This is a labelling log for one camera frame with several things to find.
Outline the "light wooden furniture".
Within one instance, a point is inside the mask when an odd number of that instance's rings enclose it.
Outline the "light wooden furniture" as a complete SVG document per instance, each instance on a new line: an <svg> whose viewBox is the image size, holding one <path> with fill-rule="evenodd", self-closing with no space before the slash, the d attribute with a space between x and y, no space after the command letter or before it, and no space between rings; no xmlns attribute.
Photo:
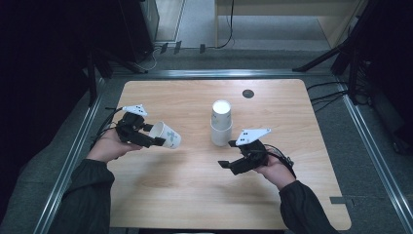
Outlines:
<svg viewBox="0 0 413 234"><path fill-rule="evenodd" d="M346 37L352 19L368 0L214 0L215 29L219 16L305 16L317 17L330 47Z"/></svg>

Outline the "metal floor rail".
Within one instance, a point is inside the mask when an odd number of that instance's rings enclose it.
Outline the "metal floor rail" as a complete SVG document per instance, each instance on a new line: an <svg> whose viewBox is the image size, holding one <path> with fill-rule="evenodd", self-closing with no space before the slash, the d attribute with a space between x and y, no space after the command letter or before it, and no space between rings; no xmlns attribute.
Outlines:
<svg viewBox="0 0 413 234"><path fill-rule="evenodd" d="M81 151L87 140L94 117L100 106L101 99L102 95L98 94L95 102L87 109L87 112L82 120L82 124L76 133L74 141L72 142L70 150L62 165L61 171L56 179L56 183L37 221L33 234L48 234L49 228L59 208L62 195L69 184L70 176L75 169L76 164L80 160Z"/></svg>
<svg viewBox="0 0 413 234"><path fill-rule="evenodd" d="M406 234L413 234L413 209L410 207L406 196L402 193L385 157L379 148L377 141L367 126L367 122L360 112L360 108L354 105L349 97L344 97L344 103L357 128L358 134L367 150L370 160L381 179L389 196L394 210L405 230Z"/></svg>
<svg viewBox="0 0 413 234"><path fill-rule="evenodd" d="M328 69L298 72L289 69L194 69L194 70L155 70L147 73L117 71L114 78L132 80L201 80L201 79L281 79L293 77L331 76Z"/></svg>

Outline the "black cabinet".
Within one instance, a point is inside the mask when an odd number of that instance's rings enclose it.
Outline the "black cabinet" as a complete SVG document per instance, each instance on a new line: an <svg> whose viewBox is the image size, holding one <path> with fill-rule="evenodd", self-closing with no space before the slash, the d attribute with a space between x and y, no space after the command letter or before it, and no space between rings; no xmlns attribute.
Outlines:
<svg viewBox="0 0 413 234"><path fill-rule="evenodd" d="M159 26L156 0L119 0L135 61L154 51Z"/></svg>

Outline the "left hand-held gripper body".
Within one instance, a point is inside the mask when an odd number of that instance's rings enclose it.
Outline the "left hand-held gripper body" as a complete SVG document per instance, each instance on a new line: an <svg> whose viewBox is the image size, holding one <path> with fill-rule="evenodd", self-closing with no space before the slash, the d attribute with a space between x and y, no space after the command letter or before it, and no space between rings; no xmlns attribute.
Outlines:
<svg viewBox="0 0 413 234"><path fill-rule="evenodd" d="M147 136L140 132L145 127L147 115L142 104L123 106L124 116L116 125L116 132L121 142L147 142Z"/></svg>

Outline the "white printed paper cup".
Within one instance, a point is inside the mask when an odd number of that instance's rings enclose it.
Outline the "white printed paper cup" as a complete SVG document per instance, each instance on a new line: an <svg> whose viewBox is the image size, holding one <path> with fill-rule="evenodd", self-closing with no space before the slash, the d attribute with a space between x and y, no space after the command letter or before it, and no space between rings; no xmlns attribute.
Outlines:
<svg viewBox="0 0 413 234"><path fill-rule="evenodd" d="M175 149L181 143L181 135L162 121L152 127L149 136L155 138L159 146L169 149Z"/></svg>

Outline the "stack of white paper cups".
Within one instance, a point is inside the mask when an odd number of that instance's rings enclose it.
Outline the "stack of white paper cups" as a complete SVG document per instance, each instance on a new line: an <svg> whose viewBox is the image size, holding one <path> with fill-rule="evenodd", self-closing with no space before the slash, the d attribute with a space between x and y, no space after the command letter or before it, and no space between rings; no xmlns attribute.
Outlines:
<svg viewBox="0 0 413 234"><path fill-rule="evenodd" d="M229 101L220 99L212 105L210 118L211 141L216 146L225 146L232 135L232 112Z"/></svg>

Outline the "black tripod stand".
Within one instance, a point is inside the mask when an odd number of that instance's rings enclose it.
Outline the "black tripod stand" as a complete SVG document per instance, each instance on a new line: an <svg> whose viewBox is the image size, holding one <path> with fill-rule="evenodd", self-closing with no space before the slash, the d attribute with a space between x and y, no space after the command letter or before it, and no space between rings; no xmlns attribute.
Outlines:
<svg viewBox="0 0 413 234"><path fill-rule="evenodd" d="M375 8L376 3L369 0L361 12L361 15L359 16L358 21L353 27L350 35L342 43L338 44L336 47L321 56L309 61L308 63L293 68L292 71L307 72L322 62L332 57L336 57L330 67L330 71L333 75L342 75L347 67L350 68L346 95L353 102L353 104L357 104L357 73L360 62L360 50L366 38L364 28L368 24L371 14L374 12Z"/></svg>

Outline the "person's right hand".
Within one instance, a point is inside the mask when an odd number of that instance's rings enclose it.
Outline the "person's right hand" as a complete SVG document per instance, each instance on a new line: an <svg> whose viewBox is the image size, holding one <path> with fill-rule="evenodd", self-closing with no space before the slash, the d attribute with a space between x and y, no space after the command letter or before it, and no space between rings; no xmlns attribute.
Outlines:
<svg viewBox="0 0 413 234"><path fill-rule="evenodd" d="M255 171L273 183L278 190L282 190L296 180L291 171L274 156L269 157L266 166L260 166Z"/></svg>

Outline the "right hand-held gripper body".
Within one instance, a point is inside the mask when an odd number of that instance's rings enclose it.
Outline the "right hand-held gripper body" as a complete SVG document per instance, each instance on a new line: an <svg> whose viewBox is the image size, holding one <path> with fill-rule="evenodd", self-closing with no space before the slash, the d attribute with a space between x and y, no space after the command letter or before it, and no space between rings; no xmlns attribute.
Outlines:
<svg viewBox="0 0 413 234"><path fill-rule="evenodd" d="M243 154L243 158L240 159L238 164L240 171L249 171L267 163L267 150L259 139L270 132L269 128L243 129L241 131L236 140L236 146Z"/></svg>

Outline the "person's left hand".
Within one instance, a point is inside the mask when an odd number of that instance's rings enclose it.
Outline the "person's left hand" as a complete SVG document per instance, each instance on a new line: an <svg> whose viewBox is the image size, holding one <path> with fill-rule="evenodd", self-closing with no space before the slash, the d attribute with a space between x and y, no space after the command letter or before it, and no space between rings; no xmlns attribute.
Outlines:
<svg viewBox="0 0 413 234"><path fill-rule="evenodd" d="M141 146L133 143L121 142L114 129L106 131L95 143L87 155L87 159L108 163L128 152L140 150Z"/></svg>

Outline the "grey floor tape piece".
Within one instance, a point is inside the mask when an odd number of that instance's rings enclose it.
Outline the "grey floor tape piece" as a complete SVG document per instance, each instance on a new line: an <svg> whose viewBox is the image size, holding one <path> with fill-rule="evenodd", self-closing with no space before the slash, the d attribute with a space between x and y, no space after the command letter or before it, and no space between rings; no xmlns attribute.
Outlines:
<svg viewBox="0 0 413 234"><path fill-rule="evenodd" d="M331 196L330 197L330 203L331 204L335 204L335 205L346 205L346 206L353 206L354 205L354 201L351 198L346 198L343 196Z"/></svg>

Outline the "black metal stand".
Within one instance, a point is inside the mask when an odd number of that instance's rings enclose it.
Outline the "black metal stand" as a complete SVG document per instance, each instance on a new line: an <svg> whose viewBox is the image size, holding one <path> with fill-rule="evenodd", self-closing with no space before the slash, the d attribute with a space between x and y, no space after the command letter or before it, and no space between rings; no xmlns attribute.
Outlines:
<svg viewBox="0 0 413 234"><path fill-rule="evenodd" d="M132 73L146 74L148 72L147 69L139 68L137 64L125 61L105 50L89 48L87 56L87 77L90 92L89 106L92 106L96 102L98 95L95 72L98 71L103 77L110 78L113 74L113 70L109 64L110 60L115 61Z"/></svg>

